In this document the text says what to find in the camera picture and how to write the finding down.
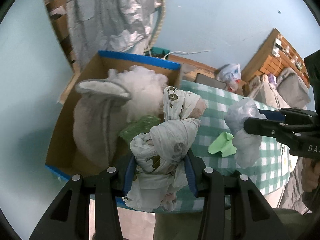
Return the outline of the person's right hand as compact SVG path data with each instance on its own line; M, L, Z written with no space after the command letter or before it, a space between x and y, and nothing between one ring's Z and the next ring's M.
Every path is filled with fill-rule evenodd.
M303 200L310 202L319 196L319 162L303 158L302 169Z

